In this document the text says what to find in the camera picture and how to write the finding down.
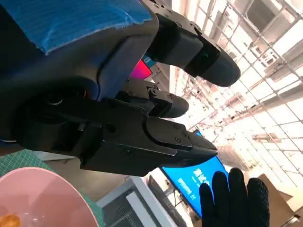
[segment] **blue tape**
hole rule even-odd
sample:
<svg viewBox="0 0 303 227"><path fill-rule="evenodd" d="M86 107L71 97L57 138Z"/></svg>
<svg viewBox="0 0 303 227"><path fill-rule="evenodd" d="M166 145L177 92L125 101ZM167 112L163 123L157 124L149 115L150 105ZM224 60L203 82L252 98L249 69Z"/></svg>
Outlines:
<svg viewBox="0 0 303 227"><path fill-rule="evenodd" d="M0 3L45 54L97 31L151 20L138 0L0 0Z"/></svg>

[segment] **robotic arm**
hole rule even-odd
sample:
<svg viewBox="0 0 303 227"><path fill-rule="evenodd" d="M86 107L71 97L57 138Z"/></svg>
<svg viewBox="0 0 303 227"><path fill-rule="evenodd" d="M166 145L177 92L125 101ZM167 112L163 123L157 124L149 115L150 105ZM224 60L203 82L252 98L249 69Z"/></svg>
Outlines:
<svg viewBox="0 0 303 227"><path fill-rule="evenodd" d="M83 169L137 176L217 154L211 142L162 119L184 114L185 100L128 77L144 54L219 86L236 82L239 68L195 23L153 0L140 3L151 20L98 31L48 54L0 8L5 146L75 156Z"/></svg>

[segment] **monitor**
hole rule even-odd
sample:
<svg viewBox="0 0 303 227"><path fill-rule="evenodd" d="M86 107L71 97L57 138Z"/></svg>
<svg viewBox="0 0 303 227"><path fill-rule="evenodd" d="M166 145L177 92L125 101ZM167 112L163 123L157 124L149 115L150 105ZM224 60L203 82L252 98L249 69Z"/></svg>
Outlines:
<svg viewBox="0 0 303 227"><path fill-rule="evenodd" d="M203 216L199 196L200 185L206 183L213 191L212 179L215 172L221 171L228 177L228 172L217 157L196 166L184 168L163 167L161 170L199 217Z"/></svg>
<svg viewBox="0 0 303 227"><path fill-rule="evenodd" d="M130 78L146 79L151 74L152 71L146 66L143 60L140 60L131 73Z"/></svg>

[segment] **pink display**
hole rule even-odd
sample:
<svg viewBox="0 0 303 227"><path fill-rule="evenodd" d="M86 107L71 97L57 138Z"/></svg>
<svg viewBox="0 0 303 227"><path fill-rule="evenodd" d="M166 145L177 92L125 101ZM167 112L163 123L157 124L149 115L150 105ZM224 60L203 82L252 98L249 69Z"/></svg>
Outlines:
<svg viewBox="0 0 303 227"><path fill-rule="evenodd" d="M152 71L140 60L130 75L130 78L146 79L152 74Z"/></svg>

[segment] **gloved hand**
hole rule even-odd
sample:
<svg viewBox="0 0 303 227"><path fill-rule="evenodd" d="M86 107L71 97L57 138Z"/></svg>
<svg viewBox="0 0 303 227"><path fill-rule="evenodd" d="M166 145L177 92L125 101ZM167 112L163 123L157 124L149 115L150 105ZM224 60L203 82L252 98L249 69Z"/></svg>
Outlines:
<svg viewBox="0 0 303 227"><path fill-rule="evenodd" d="M199 189L203 227L269 227L268 189L251 178L246 186L241 170L233 168L228 177L217 172L213 177L214 199L210 187Z"/></svg>

